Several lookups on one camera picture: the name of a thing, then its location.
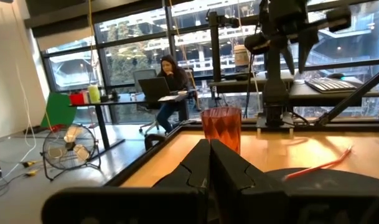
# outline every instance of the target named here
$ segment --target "laptop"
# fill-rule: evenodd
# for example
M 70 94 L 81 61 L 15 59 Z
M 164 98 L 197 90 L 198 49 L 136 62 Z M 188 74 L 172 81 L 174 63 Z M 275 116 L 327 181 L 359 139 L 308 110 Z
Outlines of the laptop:
M 157 101 L 163 96 L 170 95 L 170 89 L 164 77 L 138 80 L 147 99 Z

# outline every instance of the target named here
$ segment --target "white wall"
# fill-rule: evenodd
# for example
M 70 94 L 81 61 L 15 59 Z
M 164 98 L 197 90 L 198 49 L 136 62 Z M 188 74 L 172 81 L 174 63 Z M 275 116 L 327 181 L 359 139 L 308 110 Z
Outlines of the white wall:
M 37 46 L 23 24 L 27 15 L 24 0 L 15 0 L 13 4 L 0 2 L 0 137 L 22 131 L 27 126 L 15 64 L 26 91 L 33 126 L 42 120 L 45 97 L 49 93 Z

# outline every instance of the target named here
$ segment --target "red cable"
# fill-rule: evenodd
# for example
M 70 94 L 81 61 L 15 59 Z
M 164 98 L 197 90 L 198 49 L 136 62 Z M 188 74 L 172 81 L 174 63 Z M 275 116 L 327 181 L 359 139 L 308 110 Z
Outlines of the red cable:
M 309 172 L 312 172 L 312 171 L 317 170 L 317 169 L 321 169 L 323 167 L 340 164 L 347 157 L 347 155 L 350 154 L 351 149 L 352 149 L 352 146 L 349 146 L 347 148 L 347 150 L 345 150 L 345 152 L 340 156 L 340 158 L 338 158 L 338 159 L 336 159 L 336 160 L 334 160 L 332 162 L 328 162 L 328 163 L 319 165 L 317 167 L 311 167 L 311 168 L 308 168 L 308 169 L 301 170 L 299 172 L 294 172 L 292 174 L 288 174 L 288 175 L 284 176 L 283 181 L 291 179 L 293 177 L 299 177 L 301 175 L 308 174 Z

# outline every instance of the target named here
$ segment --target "woman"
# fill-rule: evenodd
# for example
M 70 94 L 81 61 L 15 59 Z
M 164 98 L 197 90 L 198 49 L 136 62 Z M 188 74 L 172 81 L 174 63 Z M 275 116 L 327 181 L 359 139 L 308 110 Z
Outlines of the woman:
M 171 55 L 162 57 L 161 71 L 158 77 L 164 77 L 170 91 L 188 90 L 189 83 L 185 70 L 178 67 Z M 172 126 L 168 121 L 169 117 L 178 110 L 178 103 L 164 103 L 156 116 L 157 122 L 166 130 L 167 133 L 172 131 Z

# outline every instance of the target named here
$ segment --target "jeans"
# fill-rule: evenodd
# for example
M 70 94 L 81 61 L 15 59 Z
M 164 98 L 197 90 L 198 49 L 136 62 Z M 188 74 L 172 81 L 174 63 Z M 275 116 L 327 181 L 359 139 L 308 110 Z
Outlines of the jeans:
M 164 103 L 156 116 L 156 121 L 166 130 L 167 133 L 172 131 L 169 117 L 179 109 L 178 103 Z

